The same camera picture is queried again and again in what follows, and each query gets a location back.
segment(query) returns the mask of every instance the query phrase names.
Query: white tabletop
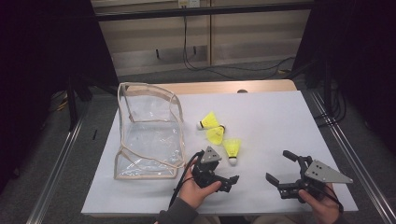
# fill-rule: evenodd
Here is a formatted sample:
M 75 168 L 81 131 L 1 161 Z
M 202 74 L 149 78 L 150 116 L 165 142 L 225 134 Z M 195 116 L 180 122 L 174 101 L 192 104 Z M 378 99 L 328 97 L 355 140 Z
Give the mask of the white tabletop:
M 299 156 L 311 156 L 338 170 L 315 121 L 299 91 L 262 93 L 216 93 L 179 95 L 183 108 L 187 160 L 197 151 L 212 146 L 223 158 L 216 175 L 239 175 L 229 193 L 217 192 L 198 209 L 202 215 L 260 215 L 310 211 L 295 199 L 280 199 L 277 189 L 265 180 L 265 173 L 292 183 L 300 178 L 300 166 L 282 156 L 289 150 Z M 222 147 L 205 139 L 196 123 L 214 111 L 226 125 L 224 138 L 242 139 L 238 163 L 231 166 Z M 166 210 L 176 179 L 115 180 L 114 158 L 120 146 L 119 115 L 99 162 L 82 213 L 94 217 L 153 216 Z M 358 208 L 345 184 L 334 184 L 345 211 Z

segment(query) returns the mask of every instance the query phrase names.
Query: transparent bag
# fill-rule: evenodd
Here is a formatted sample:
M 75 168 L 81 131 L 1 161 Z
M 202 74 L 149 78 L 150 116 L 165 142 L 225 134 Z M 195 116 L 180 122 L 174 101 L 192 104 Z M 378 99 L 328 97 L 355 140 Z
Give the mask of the transparent bag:
M 120 149 L 114 178 L 173 178 L 184 166 L 183 116 L 177 96 L 146 83 L 121 83 Z

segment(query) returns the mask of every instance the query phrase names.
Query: yellow shuttlecock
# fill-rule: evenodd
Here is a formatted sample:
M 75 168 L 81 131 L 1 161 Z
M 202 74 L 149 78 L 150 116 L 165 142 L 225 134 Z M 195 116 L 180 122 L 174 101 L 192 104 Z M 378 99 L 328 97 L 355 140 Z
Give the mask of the yellow shuttlecock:
M 211 129 L 216 127 L 219 127 L 219 123 L 213 111 L 210 111 L 209 114 L 207 114 L 201 121 L 197 123 L 198 130 Z
M 207 140 L 215 145 L 220 145 L 224 132 L 225 128 L 221 125 L 219 127 L 209 129 L 206 131 Z
M 223 146 L 227 151 L 228 162 L 231 165 L 236 165 L 236 156 L 238 155 L 239 148 L 241 147 L 241 139 L 224 139 Z

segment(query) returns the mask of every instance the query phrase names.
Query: sleeve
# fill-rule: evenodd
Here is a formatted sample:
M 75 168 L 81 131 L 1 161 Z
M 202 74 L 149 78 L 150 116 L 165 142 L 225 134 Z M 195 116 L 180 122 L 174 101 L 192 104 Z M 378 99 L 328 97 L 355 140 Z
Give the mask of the sleeve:
M 160 224 L 191 224 L 198 213 L 180 198 L 176 198 L 168 211 L 161 211 L 157 216 Z
M 349 222 L 341 215 L 333 224 L 349 224 Z

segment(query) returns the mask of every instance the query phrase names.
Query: carpeted floor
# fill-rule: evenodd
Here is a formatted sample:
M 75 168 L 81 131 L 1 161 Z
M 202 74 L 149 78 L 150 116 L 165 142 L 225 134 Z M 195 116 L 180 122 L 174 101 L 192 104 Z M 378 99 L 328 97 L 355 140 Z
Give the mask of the carpeted floor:
M 234 66 L 258 69 L 276 63 L 243 63 L 235 64 Z M 282 63 L 279 69 L 290 69 L 291 65 L 292 60 Z M 283 76 L 273 76 L 274 69 L 254 72 L 222 67 L 216 68 L 214 71 L 216 73 L 207 70 L 190 71 L 182 69 L 120 77 L 120 81 L 172 83 L 266 79 L 267 77 L 273 79 L 282 78 Z M 302 91 L 313 116 L 319 115 L 320 111 L 318 111 L 312 98 L 312 92 L 321 92 L 320 87 L 307 90 L 304 85 L 304 77 L 297 77 L 294 82 L 298 90 Z M 57 188 L 50 199 L 50 204 L 46 210 L 46 215 L 42 219 L 42 223 L 153 223 L 153 217 L 93 218 L 80 213 L 102 155 L 111 123 L 117 111 L 117 99 L 115 96 L 96 88 L 92 88 L 92 92 L 93 99 L 90 102 L 82 103 L 78 100 L 78 108 L 88 109 L 87 116 L 83 120 L 78 137 L 67 159 Z M 57 104 L 59 104 L 59 99 L 52 102 L 54 107 Z M 339 124 L 341 129 L 349 143 L 356 150 L 367 172 L 389 201 L 389 204 L 392 207 L 396 207 L 396 186 L 392 182 L 393 179 L 396 179 L 395 172 L 392 172 L 396 170 L 395 156 L 383 145 L 380 138 L 365 126 L 364 119 L 352 104 L 347 102 L 346 108 L 346 117 Z M 0 195 L 0 223 L 26 223 L 63 148 L 64 141 L 68 135 L 68 122 L 67 108 L 52 112 L 49 115 L 45 128 L 41 131 L 31 150 L 31 154 L 28 155 L 21 167 L 20 177 L 10 180 Z M 318 120 L 318 124 L 320 123 L 323 123 L 322 119 Z M 331 130 L 328 127 L 322 127 L 320 131 L 340 170 L 355 180 L 355 183 L 350 185 L 349 189 L 360 211 L 345 214 L 346 218 L 351 223 L 383 223 L 371 199 L 367 196 L 365 188 L 341 152 Z M 306 223 L 313 223 L 310 215 L 306 215 L 305 219 Z M 222 219 L 224 223 L 239 223 L 238 220 L 240 221 L 241 219 L 237 217 L 225 217 Z

